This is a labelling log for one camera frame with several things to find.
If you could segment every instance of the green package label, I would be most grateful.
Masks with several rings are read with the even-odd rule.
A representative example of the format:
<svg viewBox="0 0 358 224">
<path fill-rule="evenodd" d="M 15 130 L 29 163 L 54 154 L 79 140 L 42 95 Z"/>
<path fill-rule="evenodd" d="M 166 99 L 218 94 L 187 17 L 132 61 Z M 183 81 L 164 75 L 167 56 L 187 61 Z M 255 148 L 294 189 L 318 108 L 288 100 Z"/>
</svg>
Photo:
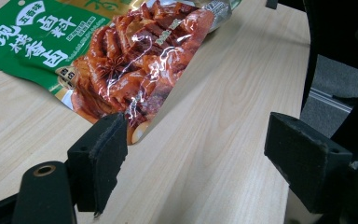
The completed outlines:
<svg viewBox="0 0 358 224">
<path fill-rule="evenodd" d="M 54 71 L 84 53 L 92 32 L 109 20 L 52 0 L 19 3 L 0 9 L 0 70 L 55 94 L 62 85 Z"/>
<path fill-rule="evenodd" d="M 213 13 L 171 0 L 9 1 L 0 70 L 31 80 L 90 122 L 124 112 L 139 139 L 208 34 Z"/>
</svg>

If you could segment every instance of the gray carpet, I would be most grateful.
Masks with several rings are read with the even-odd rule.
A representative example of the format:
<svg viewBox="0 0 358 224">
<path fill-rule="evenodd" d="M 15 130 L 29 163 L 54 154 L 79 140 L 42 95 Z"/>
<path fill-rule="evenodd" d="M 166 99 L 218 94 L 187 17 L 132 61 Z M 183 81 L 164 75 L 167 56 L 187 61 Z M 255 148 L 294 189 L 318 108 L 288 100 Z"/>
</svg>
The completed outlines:
<svg viewBox="0 0 358 224">
<path fill-rule="evenodd" d="M 358 69 L 319 56 L 312 88 L 329 95 L 357 97 Z M 331 137 L 347 116 L 347 112 L 309 97 L 300 119 Z"/>
</svg>

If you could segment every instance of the light wood surface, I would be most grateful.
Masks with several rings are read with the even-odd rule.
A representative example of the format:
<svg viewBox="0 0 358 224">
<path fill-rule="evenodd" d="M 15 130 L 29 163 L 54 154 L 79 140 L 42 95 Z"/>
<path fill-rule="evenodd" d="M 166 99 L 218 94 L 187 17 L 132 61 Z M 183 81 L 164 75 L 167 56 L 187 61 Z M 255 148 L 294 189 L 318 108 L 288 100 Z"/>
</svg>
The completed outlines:
<svg viewBox="0 0 358 224">
<path fill-rule="evenodd" d="M 6 1 L 0 0 L 0 6 Z M 79 223 L 283 223 L 287 185 L 264 156 L 269 112 L 300 113 L 303 12 L 242 0 L 210 34 L 135 146 L 104 213 Z M 91 126 L 48 91 L 0 72 L 0 200 Z"/>
</svg>

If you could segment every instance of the metal screw hole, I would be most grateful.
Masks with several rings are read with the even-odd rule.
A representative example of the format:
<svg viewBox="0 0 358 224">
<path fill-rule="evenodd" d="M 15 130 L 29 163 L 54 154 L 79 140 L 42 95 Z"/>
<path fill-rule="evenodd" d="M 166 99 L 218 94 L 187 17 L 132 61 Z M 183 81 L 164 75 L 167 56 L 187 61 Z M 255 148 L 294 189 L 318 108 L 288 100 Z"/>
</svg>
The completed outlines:
<svg viewBox="0 0 358 224">
<path fill-rule="evenodd" d="M 55 171 L 55 165 L 44 165 L 34 170 L 34 176 L 45 176 Z"/>
</svg>

